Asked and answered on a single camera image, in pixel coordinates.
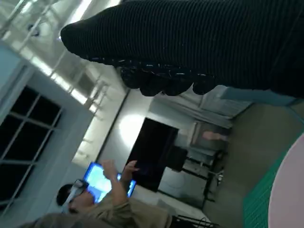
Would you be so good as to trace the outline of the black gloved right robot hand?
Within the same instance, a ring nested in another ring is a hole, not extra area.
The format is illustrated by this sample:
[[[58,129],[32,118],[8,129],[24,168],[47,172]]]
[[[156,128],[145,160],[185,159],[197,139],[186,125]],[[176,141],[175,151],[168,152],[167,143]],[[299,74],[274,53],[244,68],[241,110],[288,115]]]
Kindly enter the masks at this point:
[[[132,0],[62,28],[82,59],[144,96],[218,85],[304,96],[301,0]]]

